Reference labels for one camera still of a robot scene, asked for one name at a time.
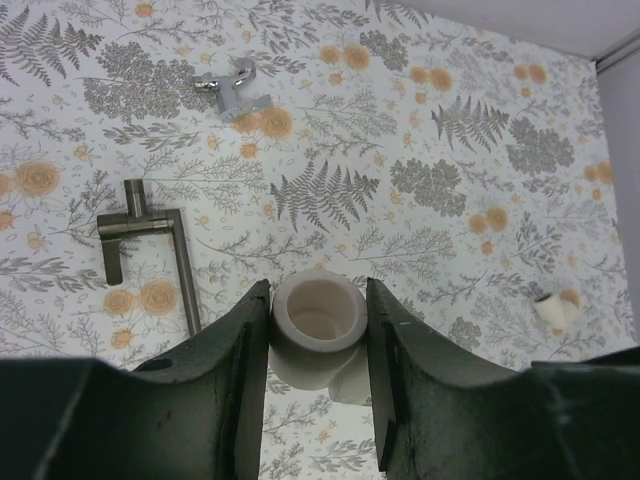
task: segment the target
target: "wall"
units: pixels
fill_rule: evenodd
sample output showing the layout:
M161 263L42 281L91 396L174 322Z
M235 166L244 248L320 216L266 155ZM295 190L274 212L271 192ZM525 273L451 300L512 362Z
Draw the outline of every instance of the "wall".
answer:
M401 0L430 14L596 58L640 25L638 0Z
M604 127L615 178L615 194L629 293L640 324L640 53L598 78Z

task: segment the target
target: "screw hole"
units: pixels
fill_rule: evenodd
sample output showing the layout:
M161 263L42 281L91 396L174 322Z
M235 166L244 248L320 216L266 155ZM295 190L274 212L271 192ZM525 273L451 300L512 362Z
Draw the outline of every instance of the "screw hole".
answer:
M140 365L136 371L138 372L157 372L173 366L173 360L170 358L154 358Z

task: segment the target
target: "white plastic pipe fitting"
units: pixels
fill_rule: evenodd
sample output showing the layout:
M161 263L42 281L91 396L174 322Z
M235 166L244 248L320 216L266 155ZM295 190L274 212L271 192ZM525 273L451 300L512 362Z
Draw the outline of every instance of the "white plastic pipe fitting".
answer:
M556 293L545 293L533 301L533 308L542 320L557 330L568 329L578 318L580 310Z
M296 273L276 289L273 317L269 363L282 381L301 390L329 387L336 401L366 402L367 305L352 282L326 270Z

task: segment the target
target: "fern print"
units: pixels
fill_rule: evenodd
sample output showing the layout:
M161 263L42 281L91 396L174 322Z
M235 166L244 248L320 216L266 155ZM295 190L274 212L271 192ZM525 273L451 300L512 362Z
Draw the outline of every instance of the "fern print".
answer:
M509 161L516 170L534 176L538 173L555 173L558 165L569 167L575 162L573 146L569 139L550 128L537 130L527 118L511 123L511 134L516 145L507 145Z
M423 24L429 23L429 15L415 8L396 3L391 0L365 0L364 8L368 11L369 7L373 7L376 12L376 17L382 22L382 12L389 15L389 18L404 26L400 17L404 17L406 20L413 22L418 28L422 28Z
M89 57L89 51L95 51L102 41L100 35L87 35L84 30L76 30L70 23L62 32L60 21L55 19L50 22L44 14L27 27L29 7L11 20L7 13L8 7L0 5L0 77L16 86L20 85L9 73L7 63L12 64L12 68L18 67L42 80L50 87L52 72L67 78L63 60L79 70L78 55Z
M462 105L460 95L449 108L444 110L442 105L438 107L440 111L431 112L431 118L438 126L438 138L444 133L449 141L449 146L453 150L453 138L475 153L471 141L491 152L491 144L498 145L498 138L502 140L502 132L507 128L509 114L502 113L493 107L488 107L478 100L473 106L471 97Z
M313 162L309 162L304 173L294 180L289 181L283 175L280 188L272 183L271 195L276 198L278 219L288 209L296 232L299 214L305 215L313 225L328 232L320 219L320 215L325 214L330 220L351 230L349 216L360 221L358 207L368 211L367 199L373 199L380 180L369 179L358 172L354 172L352 180L349 169L345 169L343 175L339 165L330 178L328 173L329 162L325 161L317 173Z
M391 167L391 183L402 193L413 193L418 205L431 207L443 217L460 216L467 196L456 192L460 174L454 165L440 160L433 166L412 158L403 165L400 160Z

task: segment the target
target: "chrome wall hook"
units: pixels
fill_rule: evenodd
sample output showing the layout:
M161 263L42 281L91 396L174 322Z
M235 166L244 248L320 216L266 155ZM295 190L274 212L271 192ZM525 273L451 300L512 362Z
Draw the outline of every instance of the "chrome wall hook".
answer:
M220 115L225 121L233 121L237 117L270 107L273 102L271 95L263 95L251 100L240 100L237 88L249 80L256 78L256 64L250 58L243 58L238 62L240 71L236 75L216 76L208 72L193 77L193 86L197 92L216 95L216 103Z

